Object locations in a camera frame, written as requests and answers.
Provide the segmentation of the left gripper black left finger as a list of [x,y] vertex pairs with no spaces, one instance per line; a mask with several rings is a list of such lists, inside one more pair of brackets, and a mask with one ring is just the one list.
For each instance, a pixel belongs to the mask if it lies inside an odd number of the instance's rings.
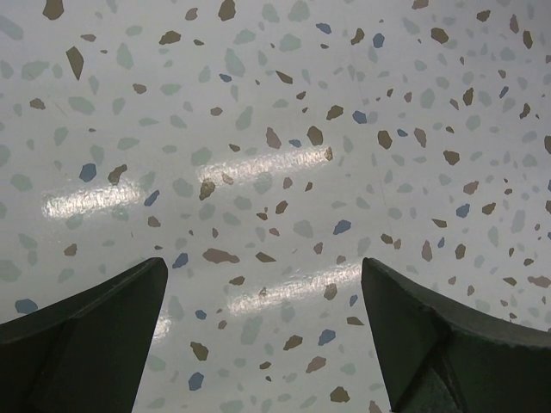
[[1,326],[3,412],[130,412],[164,300],[153,257]]

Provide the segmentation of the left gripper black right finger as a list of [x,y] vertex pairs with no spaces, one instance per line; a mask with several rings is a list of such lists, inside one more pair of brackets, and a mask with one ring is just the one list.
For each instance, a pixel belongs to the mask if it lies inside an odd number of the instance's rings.
[[550,335],[362,262],[362,294],[393,412],[548,412]]

